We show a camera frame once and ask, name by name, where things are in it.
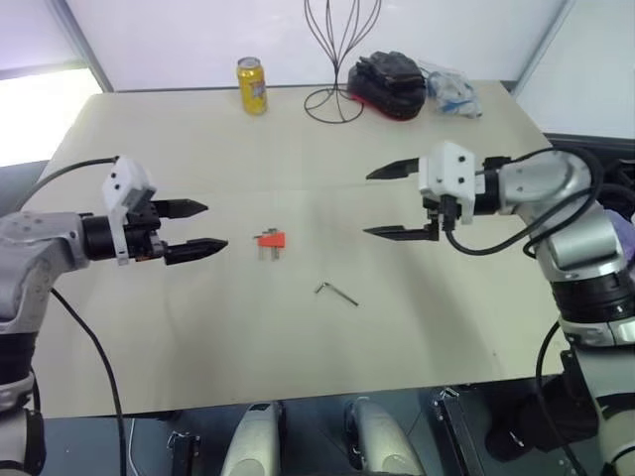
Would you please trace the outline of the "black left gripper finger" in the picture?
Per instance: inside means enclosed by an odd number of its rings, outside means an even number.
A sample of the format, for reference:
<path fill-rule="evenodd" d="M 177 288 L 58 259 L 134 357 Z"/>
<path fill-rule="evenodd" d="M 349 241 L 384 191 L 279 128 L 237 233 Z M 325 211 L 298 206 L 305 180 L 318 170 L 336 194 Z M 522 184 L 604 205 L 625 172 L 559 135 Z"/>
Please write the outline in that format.
<path fill-rule="evenodd" d="M 179 245 L 168 245 L 163 255 L 168 266 L 201 260 L 222 251 L 228 242 L 213 238 L 188 240 Z"/>
<path fill-rule="evenodd" d="M 158 201 L 158 215 L 161 218 L 180 219 L 208 211 L 208 207 L 192 199 L 166 199 Z"/>

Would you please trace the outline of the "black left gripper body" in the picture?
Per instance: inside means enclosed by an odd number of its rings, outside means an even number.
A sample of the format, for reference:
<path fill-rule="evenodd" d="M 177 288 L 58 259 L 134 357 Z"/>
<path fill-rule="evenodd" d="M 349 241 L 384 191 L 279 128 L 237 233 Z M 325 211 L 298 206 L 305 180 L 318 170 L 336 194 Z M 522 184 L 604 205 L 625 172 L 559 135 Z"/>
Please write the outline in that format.
<path fill-rule="evenodd" d="M 150 200 L 126 213 L 124 233 L 131 259 L 142 262 L 164 257 L 167 245 L 159 238 L 158 230 L 167 212 L 166 200 Z"/>

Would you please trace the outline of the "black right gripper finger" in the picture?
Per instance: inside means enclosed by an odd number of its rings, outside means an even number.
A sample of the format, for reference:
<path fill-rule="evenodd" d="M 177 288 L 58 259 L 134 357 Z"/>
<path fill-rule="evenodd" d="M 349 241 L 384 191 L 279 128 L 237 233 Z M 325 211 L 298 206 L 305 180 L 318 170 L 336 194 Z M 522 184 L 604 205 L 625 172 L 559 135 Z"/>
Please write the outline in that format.
<path fill-rule="evenodd" d="M 391 241 L 438 241 L 439 229 L 428 224 L 419 229 L 407 229 L 402 225 L 380 226 L 364 229 L 364 232 Z"/>
<path fill-rule="evenodd" d="M 372 171 L 366 176 L 368 180 L 403 179 L 419 172 L 419 159 L 400 160 Z"/>

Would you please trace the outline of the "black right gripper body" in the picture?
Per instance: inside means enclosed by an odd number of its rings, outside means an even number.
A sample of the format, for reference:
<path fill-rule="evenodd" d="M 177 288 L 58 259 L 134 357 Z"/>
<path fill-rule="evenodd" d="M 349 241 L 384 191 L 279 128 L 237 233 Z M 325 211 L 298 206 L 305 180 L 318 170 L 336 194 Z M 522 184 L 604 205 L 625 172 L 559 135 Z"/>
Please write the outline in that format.
<path fill-rule="evenodd" d="M 424 198 L 423 208 L 429 222 L 424 226 L 424 240 L 439 241 L 441 232 L 453 232 L 460 218 L 460 204 L 450 195 L 439 199 Z"/>

